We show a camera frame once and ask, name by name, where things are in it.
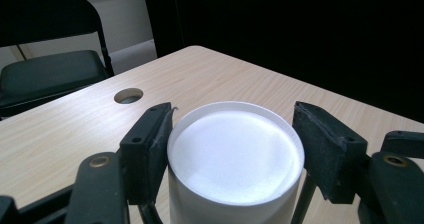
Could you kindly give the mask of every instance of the table surface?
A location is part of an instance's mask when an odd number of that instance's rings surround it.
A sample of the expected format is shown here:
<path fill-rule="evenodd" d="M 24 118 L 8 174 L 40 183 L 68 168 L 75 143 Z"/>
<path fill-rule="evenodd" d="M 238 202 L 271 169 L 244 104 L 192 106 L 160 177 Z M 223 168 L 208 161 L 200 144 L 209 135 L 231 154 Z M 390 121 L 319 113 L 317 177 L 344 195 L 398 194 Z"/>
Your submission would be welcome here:
<path fill-rule="evenodd" d="M 117 103 L 115 95 L 128 88 L 140 89 L 143 97 L 131 104 Z M 229 100 L 263 106 L 289 123 L 296 101 L 320 106 L 364 137 L 369 155 L 379 151 L 390 131 L 424 132 L 422 123 L 191 46 L 1 121 L 0 195 L 14 197 L 20 208 L 72 184 L 85 158 L 117 151 L 124 135 L 151 106 L 171 102 L 178 108 L 175 125 L 197 107 Z M 164 223 L 170 223 L 167 180 L 165 172 L 156 203 Z M 304 223 L 359 223 L 358 199 L 353 205 L 332 205 L 317 190 Z M 130 214 L 131 223 L 142 223 L 137 208 L 131 206 Z"/>

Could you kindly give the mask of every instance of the black chair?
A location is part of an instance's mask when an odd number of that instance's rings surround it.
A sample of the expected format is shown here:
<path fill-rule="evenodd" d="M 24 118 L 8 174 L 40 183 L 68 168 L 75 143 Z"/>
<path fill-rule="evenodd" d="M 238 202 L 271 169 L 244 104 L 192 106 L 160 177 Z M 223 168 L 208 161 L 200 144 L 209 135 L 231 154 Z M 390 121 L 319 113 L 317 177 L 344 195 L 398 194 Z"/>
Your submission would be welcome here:
<path fill-rule="evenodd" d="M 34 57 L 4 67 L 0 117 L 19 114 L 114 75 L 100 16 L 87 0 L 0 0 L 0 6 L 0 47 L 96 32 L 99 39 L 93 50 Z"/>

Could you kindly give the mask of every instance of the floor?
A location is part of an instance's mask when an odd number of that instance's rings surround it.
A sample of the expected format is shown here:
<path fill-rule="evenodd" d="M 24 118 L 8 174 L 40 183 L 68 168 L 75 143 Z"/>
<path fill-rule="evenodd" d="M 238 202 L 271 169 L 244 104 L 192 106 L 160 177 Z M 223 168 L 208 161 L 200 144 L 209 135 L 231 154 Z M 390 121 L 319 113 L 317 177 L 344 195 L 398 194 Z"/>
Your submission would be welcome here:
<path fill-rule="evenodd" d="M 157 59 L 153 40 L 110 53 L 109 55 L 112 59 L 115 75 Z"/>

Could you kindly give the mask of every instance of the chair seat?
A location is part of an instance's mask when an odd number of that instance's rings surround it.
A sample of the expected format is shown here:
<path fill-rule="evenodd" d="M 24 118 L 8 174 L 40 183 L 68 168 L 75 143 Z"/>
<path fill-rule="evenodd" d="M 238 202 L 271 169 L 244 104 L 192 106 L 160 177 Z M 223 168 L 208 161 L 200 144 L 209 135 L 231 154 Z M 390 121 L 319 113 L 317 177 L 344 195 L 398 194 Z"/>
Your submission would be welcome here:
<path fill-rule="evenodd" d="M 107 78 L 95 51 L 61 53 L 12 63 L 3 68 L 0 76 L 0 116 L 16 115 Z"/>

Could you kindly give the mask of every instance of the white lid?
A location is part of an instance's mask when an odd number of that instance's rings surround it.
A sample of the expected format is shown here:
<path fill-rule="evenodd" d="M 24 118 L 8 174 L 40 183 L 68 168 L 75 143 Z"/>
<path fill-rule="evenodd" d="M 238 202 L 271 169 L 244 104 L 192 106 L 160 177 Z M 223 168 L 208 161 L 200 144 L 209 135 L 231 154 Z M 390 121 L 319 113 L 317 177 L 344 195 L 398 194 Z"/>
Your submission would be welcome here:
<path fill-rule="evenodd" d="M 301 141 L 283 118 L 245 102 L 200 107 L 171 132 L 168 159 L 191 191 L 229 205 L 255 205 L 283 195 L 300 177 Z"/>

